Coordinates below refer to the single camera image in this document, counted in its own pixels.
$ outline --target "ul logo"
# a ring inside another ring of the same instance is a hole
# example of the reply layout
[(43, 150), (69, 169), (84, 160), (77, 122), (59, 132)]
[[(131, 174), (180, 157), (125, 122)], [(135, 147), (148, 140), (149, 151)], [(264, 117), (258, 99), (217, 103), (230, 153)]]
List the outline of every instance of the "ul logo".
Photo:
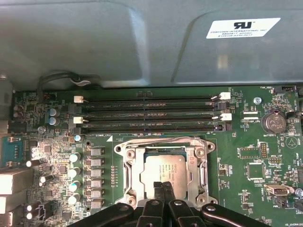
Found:
[(233, 25), (235, 26), (235, 29), (251, 28), (251, 22), (236, 22)]

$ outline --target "black cable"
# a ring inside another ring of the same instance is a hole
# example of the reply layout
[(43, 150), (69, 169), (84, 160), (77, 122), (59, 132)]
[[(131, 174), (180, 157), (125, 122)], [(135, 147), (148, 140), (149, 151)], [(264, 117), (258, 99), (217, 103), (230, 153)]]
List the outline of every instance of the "black cable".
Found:
[(66, 71), (40, 77), (37, 85), (37, 97), (39, 103), (43, 101), (43, 85), (58, 79), (72, 79), (73, 81), (77, 82), (80, 81), (80, 76), (77, 73)]

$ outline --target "cpu socket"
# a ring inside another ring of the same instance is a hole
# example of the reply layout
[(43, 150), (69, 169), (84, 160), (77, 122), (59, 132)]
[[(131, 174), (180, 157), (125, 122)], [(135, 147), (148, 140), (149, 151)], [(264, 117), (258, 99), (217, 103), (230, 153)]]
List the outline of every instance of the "cpu socket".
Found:
[(116, 202), (134, 208), (154, 198), (153, 182), (170, 181), (176, 199), (193, 207), (218, 203), (208, 194), (207, 154), (215, 144), (199, 137), (132, 139), (115, 146), (123, 157), (124, 196)]

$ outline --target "label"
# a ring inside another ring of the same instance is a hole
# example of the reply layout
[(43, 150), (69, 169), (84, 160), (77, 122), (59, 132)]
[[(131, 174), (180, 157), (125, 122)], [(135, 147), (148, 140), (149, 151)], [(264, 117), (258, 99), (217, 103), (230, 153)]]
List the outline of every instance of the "label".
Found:
[(280, 18), (216, 20), (212, 23), (207, 39), (245, 38), (264, 36)]

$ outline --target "motherboard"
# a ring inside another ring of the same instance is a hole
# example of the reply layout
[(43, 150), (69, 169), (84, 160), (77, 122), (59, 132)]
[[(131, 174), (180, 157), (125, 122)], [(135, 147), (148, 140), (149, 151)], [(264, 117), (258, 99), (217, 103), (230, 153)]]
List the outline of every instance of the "motherboard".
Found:
[(170, 181), (197, 209), (212, 202), (269, 226), (303, 225), (296, 86), (16, 92), (13, 101), (0, 167), (34, 171), (25, 227), (65, 227), (117, 202), (135, 208), (153, 198), (153, 181)]

